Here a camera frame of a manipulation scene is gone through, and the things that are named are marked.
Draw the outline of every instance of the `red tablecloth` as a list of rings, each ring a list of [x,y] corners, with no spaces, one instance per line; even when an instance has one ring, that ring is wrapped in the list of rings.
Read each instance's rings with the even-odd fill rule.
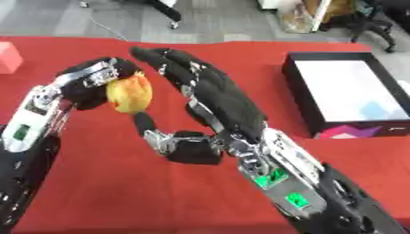
[[[7,122],[29,89],[70,65],[100,56],[130,59],[128,48],[172,47],[225,70],[269,116],[313,155],[333,164],[381,201],[396,218],[410,218],[410,139],[311,140],[281,74],[289,51],[357,51],[362,45],[232,42],[155,45],[113,39],[4,37],[25,59],[0,76],[0,122]],[[148,111],[166,131],[204,130],[184,112],[185,101],[146,68],[154,87]],[[171,164],[141,140],[129,117],[105,105],[74,112],[62,150],[16,233],[294,233],[254,185],[220,166]]]

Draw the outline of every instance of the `robotic hand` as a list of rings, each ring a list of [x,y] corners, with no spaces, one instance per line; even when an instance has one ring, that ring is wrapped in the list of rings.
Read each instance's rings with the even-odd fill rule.
[[[138,68],[121,58],[98,58],[59,72],[34,87],[8,125],[0,127],[0,233],[20,220],[59,152],[59,134],[73,108],[106,102],[105,85]]]
[[[137,114],[138,132],[168,160],[218,164],[220,151],[226,151],[300,233],[406,233],[349,178],[269,128],[264,114],[225,73],[169,48],[132,48],[131,53],[167,78],[187,97],[189,114],[215,132],[161,133],[147,114]]]

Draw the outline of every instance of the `apple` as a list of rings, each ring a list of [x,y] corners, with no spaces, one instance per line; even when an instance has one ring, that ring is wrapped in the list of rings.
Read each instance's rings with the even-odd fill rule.
[[[152,87],[144,73],[136,72],[127,79],[114,80],[106,88],[108,102],[118,112],[144,111],[152,100]]]

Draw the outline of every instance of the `floor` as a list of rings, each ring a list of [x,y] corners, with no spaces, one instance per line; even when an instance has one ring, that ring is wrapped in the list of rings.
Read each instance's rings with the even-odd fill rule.
[[[347,42],[349,32],[332,29],[315,34],[283,32],[271,11],[260,11],[257,0],[178,0],[175,8],[184,21],[171,30],[169,20],[144,0],[0,0],[0,35],[122,37],[130,41],[163,43],[215,43],[232,40]],[[360,42],[399,80],[410,81],[410,36],[394,28],[398,48],[383,52],[384,42],[365,35]]]

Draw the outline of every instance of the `cable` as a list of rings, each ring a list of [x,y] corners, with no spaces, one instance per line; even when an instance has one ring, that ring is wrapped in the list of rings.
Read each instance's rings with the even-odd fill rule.
[[[97,20],[95,20],[95,18],[92,16],[92,13],[90,14],[89,19],[90,19],[95,25],[97,25],[97,26],[99,26],[99,27],[102,27],[102,28],[108,30],[109,32],[111,32],[112,34],[114,34],[116,38],[119,38],[119,39],[124,40],[124,41],[129,41],[128,38],[127,38],[127,37],[124,37],[120,32],[115,31],[115,30],[113,30],[112,28],[110,28],[110,27],[108,27],[108,26],[105,26],[105,25],[103,25],[103,24],[97,22]]]

